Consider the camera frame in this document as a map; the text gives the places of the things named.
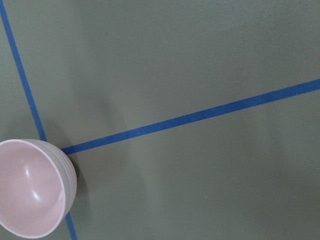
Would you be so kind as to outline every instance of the pink bowl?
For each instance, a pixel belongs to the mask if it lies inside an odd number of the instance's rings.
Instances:
[[[0,142],[0,224],[28,239],[50,234],[70,210],[77,177],[69,158],[41,140]]]

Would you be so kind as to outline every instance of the gray floor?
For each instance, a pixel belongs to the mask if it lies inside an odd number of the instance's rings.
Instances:
[[[60,148],[320,77],[316,0],[4,3]],[[37,139],[2,24],[0,49],[0,140]],[[78,239],[320,239],[319,100],[72,154]],[[44,239],[69,240],[66,223]]]

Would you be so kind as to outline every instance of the bowl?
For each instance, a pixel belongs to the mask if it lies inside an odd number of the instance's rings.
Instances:
[[[69,212],[77,190],[75,168],[58,147],[35,139],[0,142],[0,224],[36,239]]]

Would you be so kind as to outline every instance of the gray surface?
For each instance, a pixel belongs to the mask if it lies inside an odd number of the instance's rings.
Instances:
[[[5,6],[47,138],[61,148],[320,76],[318,1]],[[0,139],[36,139],[2,24],[0,36]],[[319,239],[319,100],[73,154],[78,239]],[[70,239],[65,222],[45,239]]]

